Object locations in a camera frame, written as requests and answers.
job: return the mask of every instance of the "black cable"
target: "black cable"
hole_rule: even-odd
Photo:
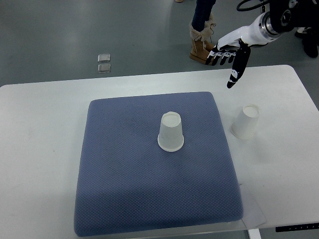
[[[241,6],[242,4],[247,3],[247,2],[249,2],[249,1],[251,1],[251,0],[243,0],[241,3],[239,3],[239,4],[237,5],[237,7],[236,7],[237,11],[250,11],[250,10],[254,10],[254,9],[259,8],[259,7],[261,7],[261,6],[264,6],[264,5],[266,5],[266,4],[268,4],[268,3],[270,2],[270,0],[265,0],[265,1],[262,1],[261,3],[259,3],[259,4],[256,4],[256,5],[254,5],[254,6],[251,6],[251,7],[240,8],[240,6]]]

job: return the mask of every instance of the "person's leg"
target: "person's leg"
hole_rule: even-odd
[[[213,33],[211,9],[216,0],[197,0],[193,20],[189,26],[192,50],[189,57],[205,64],[213,45],[206,40]]]
[[[196,31],[203,31],[205,28],[205,21],[209,20],[211,10],[216,3],[216,0],[197,0],[196,8],[193,20],[191,22],[192,27]]]

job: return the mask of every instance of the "robotic hand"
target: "robotic hand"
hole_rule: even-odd
[[[256,9],[270,4],[270,11],[262,13],[250,26],[243,26],[223,36],[210,51],[206,65],[220,65],[228,59],[233,62],[232,72],[227,87],[231,88],[242,77],[249,60],[251,47],[264,46],[278,39],[283,32],[297,26],[312,26],[319,23],[319,8],[316,0],[266,0],[254,7],[241,9],[240,6],[250,0],[242,1],[238,11]]]

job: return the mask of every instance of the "paper cup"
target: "paper cup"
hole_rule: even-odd
[[[182,148],[184,136],[181,128],[181,118],[176,112],[167,112],[160,121],[158,135],[159,146],[167,152],[175,152]]]
[[[257,126],[259,118],[259,108],[257,105],[246,105],[239,113],[230,130],[237,138],[251,138]]]

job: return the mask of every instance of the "gray floor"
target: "gray floor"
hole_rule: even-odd
[[[259,15],[258,9],[237,12],[238,3],[217,1],[213,43]],[[230,68],[189,59],[188,24],[195,5],[195,0],[0,0],[0,86]],[[111,73],[97,72],[101,53],[111,54]],[[318,108],[318,62],[304,53],[301,40],[292,31],[253,49],[248,66],[291,65]],[[319,238],[319,231],[276,233],[265,229],[261,235],[262,239],[313,239]],[[248,234],[185,238],[247,239]]]

